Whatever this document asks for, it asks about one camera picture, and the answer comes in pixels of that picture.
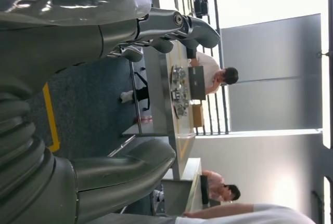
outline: pink shirt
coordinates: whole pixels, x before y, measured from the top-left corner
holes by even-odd
[[[223,185],[224,184],[224,179],[223,179],[221,175],[213,171],[205,172],[208,172],[208,177],[209,198],[215,201],[222,202],[223,198],[218,193],[218,189],[223,187]]]

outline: cardboard box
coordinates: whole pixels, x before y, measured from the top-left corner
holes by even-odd
[[[203,119],[203,108],[201,104],[193,104],[192,106],[193,112],[193,125],[195,128],[202,127],[205,124]]]

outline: laptop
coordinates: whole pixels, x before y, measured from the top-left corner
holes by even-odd
[[[190,91],[192,100],[205,100],[205,76],[203,67],[189,67]]]

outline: gray wall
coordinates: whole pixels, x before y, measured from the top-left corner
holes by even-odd
[[[222,29],[222,41],[239,72],[233,131],[322,128],[320,15]]]
[[[322,134],[196,139],[191,157],[201,157],[202,169],[236,184],[242,203],[272,203],[292,207],[313,220],[318,205],[312,190],[323,195],[324,175],[333,178],[332,151]]]

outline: white sneaker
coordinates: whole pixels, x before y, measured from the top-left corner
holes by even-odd
[[[153,192],[153,198],[154,202],[162,202],[164,201],[164,192],[155,189]]]
[[[128,101],[133,100],[133,91],[128,91],[126,93],[122,93],[120,94],[120,99],[122,99],[122,103],[126,103]]]

